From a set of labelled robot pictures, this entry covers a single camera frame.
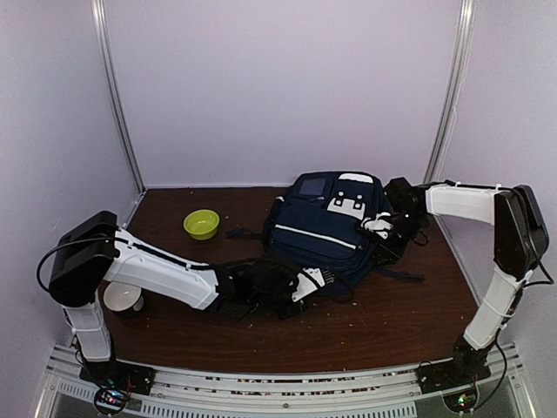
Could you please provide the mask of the navy blue backpack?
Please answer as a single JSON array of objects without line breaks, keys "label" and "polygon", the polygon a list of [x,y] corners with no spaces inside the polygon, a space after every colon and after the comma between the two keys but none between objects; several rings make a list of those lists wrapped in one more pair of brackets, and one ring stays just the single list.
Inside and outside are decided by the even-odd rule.
[{"label": "navy blue backpack", "polygon": [[348,295],[369,273],[421,282],[424,275],[379,265],[379,236],[360,227],[366,217],[392,214],[381,180],[366,172],[307,172],[275,198],[255,233],[247,228],[226,232],[227,239],[256,239],[268,253],[285,255],[302,267],[322,268],[335,281],[322,295]]}]

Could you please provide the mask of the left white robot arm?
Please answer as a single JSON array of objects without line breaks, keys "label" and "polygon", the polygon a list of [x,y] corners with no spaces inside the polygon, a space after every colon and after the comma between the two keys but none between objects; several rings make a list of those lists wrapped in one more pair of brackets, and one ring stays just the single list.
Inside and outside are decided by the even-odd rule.
[{"label": "left white robot arm", "polygon": [[[63,235],[38,261],[38,285],[63,309],[84,367],[107,387],[119,385],[124,365],[101,308],[115,293],[116,311],[132,309],[145,291],[201,312],[242,319],[269,307],[281,319],[301,313],[318,282],[282,256],[226,263],[181,258],[138,239],[101,211]],[[106,293],[99,290],[105,283]]]}]

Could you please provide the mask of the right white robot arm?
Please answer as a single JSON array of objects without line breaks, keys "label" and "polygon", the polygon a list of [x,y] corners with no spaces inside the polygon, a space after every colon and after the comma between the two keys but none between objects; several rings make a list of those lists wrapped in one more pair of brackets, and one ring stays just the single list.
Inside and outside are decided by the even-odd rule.
[{"label": "right white robot arm", "polygon": [[362,226],[379,238],[379,261],[397,262],[408,244],[417,239],[432,218],[458,219],[484,226],[477,234],[479,252],[487,257],[490,275],[477,312],[453,349],[446,377],[466,383],[497,342],[500,331],[514,317],[520,297],[536,286],[534,271],[541,269],[549,248],[549,234],[533,189],[528,185],[466,185],[445,180],[410,185],[404,178],[385,188],[389,209]]}]

